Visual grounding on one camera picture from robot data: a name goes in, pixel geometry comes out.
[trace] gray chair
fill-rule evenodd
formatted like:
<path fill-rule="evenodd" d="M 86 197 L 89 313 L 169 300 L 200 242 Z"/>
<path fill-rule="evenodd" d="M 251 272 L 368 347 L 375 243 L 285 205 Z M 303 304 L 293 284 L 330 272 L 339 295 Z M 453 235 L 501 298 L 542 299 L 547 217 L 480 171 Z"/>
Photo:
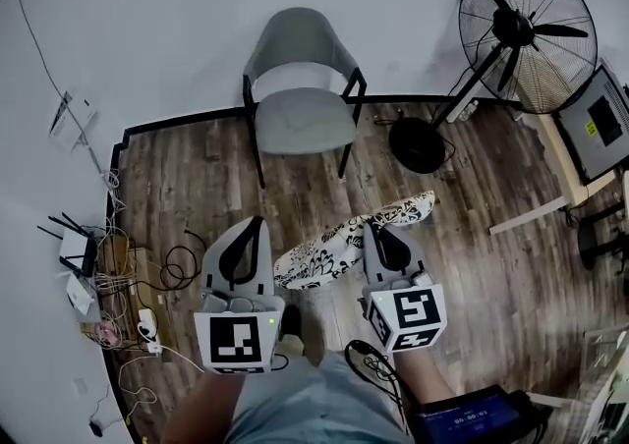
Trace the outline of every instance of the gray chair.
<path fill-rule="evenodd" d="M 319 63 L 343 75 L 347 86 L 340 96 L 326 89 L 300 87 L 270 94 L 257 106 L 252 85 L 269 70 L 290 63 Z M 350 116 L 349 95 L 359 92 Z M 259 183 L 264 176 L 259 152 L 312 154 L 345 146 L 338 176 L 343 177 L 367 83 L 354 58 L 334 33 L 327 18 L 308 8 L 280 11 L 270 19 L 243 73 L 247 125 Z"/>

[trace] person's arm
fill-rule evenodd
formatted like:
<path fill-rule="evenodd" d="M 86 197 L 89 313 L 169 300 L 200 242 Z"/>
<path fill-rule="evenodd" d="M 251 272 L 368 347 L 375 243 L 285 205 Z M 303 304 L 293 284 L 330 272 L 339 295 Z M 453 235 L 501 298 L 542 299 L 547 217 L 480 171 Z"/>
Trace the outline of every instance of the person's arm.
<path fill-rule="evenodd" d="M 207 372 L 166 422 L 162 444 L 222 443 L 232 423 L 245 376 Z"/>
<path fill-rule="evenodd" d="M 395 370 L 404 379 L 420 404 L 450 399 L 455 394 L 432 361 L 427 349 L 393 355 Z"/>

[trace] person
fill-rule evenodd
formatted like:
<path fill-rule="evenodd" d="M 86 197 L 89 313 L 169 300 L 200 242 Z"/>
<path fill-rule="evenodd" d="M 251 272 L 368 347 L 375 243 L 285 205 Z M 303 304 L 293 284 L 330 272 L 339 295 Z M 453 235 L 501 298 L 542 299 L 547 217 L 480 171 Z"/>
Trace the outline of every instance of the person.
<path fill-rule="evenodd" d="M 328 352 L 318 367 L 301 357 L 301 316 L 287 306 L 276 353 L 286 367 L 264 374 L 204 374 L 168 419 L 162 444 L 219 442 L 413 442 L 386 395 Z M 394 354 L 421 404 L 454 397 L 426 349 Z"/>

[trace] fan pole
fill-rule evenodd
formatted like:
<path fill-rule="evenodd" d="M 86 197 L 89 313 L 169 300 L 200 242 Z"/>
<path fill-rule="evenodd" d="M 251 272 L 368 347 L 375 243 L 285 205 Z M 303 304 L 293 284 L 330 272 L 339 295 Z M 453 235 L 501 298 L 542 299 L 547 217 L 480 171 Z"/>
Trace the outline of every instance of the fan pole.
<path fill-rule="evenodd" d="M 504 51 L 504 46 L 502 44 L 498 44 L 491 50 L 491 52 L 481 63 L 481 65 L 474 71 L 474 74 L 470 77 L 470 80 L 467 81 L 461 89 L 459 89 L 459 92 L 454 95 L 454 98 L 452 98 L 452 101 L 448 104 L 448 106 L 437 115 L 434 122 L 432 123 L 433 128 L 437 128 L 441 123 L 445 121 L 445 118 L 448 117 L 448 115 L 454 110 L 454 108 L 470 91 L 470 89 L 472 89 L 475 84 L 481 80 L 481 78 L 489 70 L 489 67 L 493 65 L 493 62 L 498 59 L 502 51 Z"/>

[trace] chair backrest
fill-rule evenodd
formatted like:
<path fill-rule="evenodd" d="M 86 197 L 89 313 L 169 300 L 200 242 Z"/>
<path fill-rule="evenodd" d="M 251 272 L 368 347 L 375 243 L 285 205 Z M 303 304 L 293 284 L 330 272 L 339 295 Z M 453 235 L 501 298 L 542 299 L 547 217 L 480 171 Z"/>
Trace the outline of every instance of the chair backrest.
<path fill-rule="evenodd" d="M 266 24 L 244 75 L 253 84 L 265 72 L 289 63 L 325 65 L 349 80 L 357 64 L 319 11 L 290 8 Z"/>

